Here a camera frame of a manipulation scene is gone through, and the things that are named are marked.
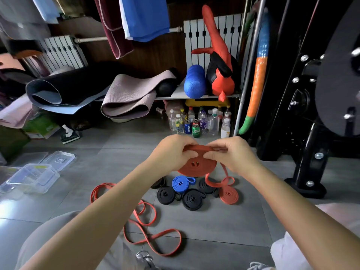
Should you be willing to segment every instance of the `white radiator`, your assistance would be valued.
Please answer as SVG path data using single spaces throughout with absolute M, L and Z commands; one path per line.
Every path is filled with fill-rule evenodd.
M 229 53 L 238 59 L 242 14 L 214 17 L 216 27 L 224 39 Z M 209 32 L 203 19 L 184 21 L 185 53 L 187 69 L 194 64 L 201 65 L 205 72 L 210 62 L 210 54 L 193 55 L 196 48 L 211 47 Z
M 59 36 L 46 38 L 39 41 L 43 55 L 38 57 L 50 73 L 60 67 L 70 66 L 75 69 L 87 66 L 83 51 L 78 44 L 75 44 L 71 36 Z M 30 70 L 35 76 L 40 73 L 31 58 L 25 58 Z

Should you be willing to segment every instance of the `hand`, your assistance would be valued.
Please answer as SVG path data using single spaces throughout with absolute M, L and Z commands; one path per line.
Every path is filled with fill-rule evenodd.
M 205 153 L 204 158 L 223 163 L 245 179 L 249 179 L 254 170 L 261 167 L 250 146 L 239 136 L 221 138 L 210 142 L 207 146 L 215 151 Z
M 159 145 L 153 150 L 146 162 L 151 164 L 160 172 L 160 177 L 177 171 L 190 158 L 198 156 L 193 150 L 182 152 L 186 145 L 197 145 L 198 143 L 188 135 L 170 135 L 160 141 Z

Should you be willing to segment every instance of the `left hand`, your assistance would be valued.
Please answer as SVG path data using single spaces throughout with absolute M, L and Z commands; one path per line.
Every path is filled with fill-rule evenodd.
M 197 144 L 196 140 L 188 135 L 167 136 L 160 141 L 145 162 L 159 172 L 159 177 L 163 177 L 179 170 L 190 158 L 197 157 L 198 153 L 193 150 L 182 152 L 186 145 Z

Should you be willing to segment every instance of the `maroon towel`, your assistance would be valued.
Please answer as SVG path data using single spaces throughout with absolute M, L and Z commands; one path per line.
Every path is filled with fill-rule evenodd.
M 122 28 L 119 0 L 95 0 L 101 23 L 116 59 L 130 53 L 134 47 L 125 39 Z

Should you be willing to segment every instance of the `black yoga mat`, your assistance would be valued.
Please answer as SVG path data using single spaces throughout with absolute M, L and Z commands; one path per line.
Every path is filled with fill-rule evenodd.
M 76 106 L 84 99 L 103 91 L 113 82 L 115 76 L 121 73 L 121 64 L 117 62 L 95 63 L 88 67 L 35 79 L 27 84 L 26 93 L 29 98 L 46 106 Z

